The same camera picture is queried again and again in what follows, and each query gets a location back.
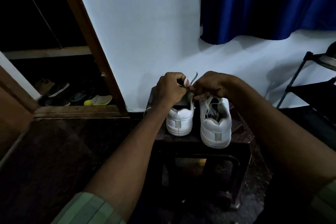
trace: slipper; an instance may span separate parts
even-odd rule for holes
[[[48,79],[40,79],[38,82],[34,83],[34,88],[40,93],[42,96],[47,94],[50,89],[55,85],[54,82]]]
[[[46,106],[69,106],[70,102],[61,98],[53,98],[45,101]]]
[[[84,105],[107,105],[112,100],[112,96],[99,96],[96,95],[93,99],[86,100]]]
[[[63,83],[59,83],[54,85],[51,90],[49,91],[47,97],[48,98],[53,98],[55,96],[57,96],[58,94],[60,94],[62,91],[64,91],[67,87],[69,87],[69,83],[68,82],[63,82]]]
[[[77,102],[85,98],[86,95],[87,95],[87,91],[82,90],[81,92],[76,92],[69,100],[71,102]]]

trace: door threshold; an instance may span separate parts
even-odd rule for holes
[[[129,115],[119,112],[116,105],[42,106],[35,111],[34,118],[129,118]]]

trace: door frame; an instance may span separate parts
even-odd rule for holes
[[[119,86],[115,80],[112,73],[111,67],[107,61],[105,53],[102,46],[98,40],[96,32],[92,26],[91,20],[87,14],[85,6],[82,0],[67,0],[73,15],[84,35],[86,43],[88,44],[91,53],[98,65],[102,76],[104,77],[105,83],[117,105],[121,114],[127,115],[126,104],[123,96],[121,95]]]

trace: white rubber sole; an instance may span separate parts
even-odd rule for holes
[[[230,144],[230,141],[231,141],[231,129],[227,132],[224,133],[224,138],[225,140],[224,141],[214,141],[214,140],[210,140],[209,138],[207,138],[203,132],[202,132],[202,129],[201,129],[201,139],[202,139],[202,142],[206,145],[206,146],[209,146],[211,148],[214,148],[214,149],[223,149],[227,146],[229,146]]]
[[[169,126],[167,123],[166,123],[166,127],[167,127],[168,132],[171,133],[173,136],[186,136],[187,134],[191,132],[191,129],[193,128],[192,125],[190,128],[187,128],[187,129],[173,128]]]

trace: person's right hand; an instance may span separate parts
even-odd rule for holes
[[[195,94],[194,100],[200,100],[210,95],[227,98],[228,90],[225,83],[228,83],[231,78],[234,76],[213,71],[206,72],[190,86],[190,90]]]

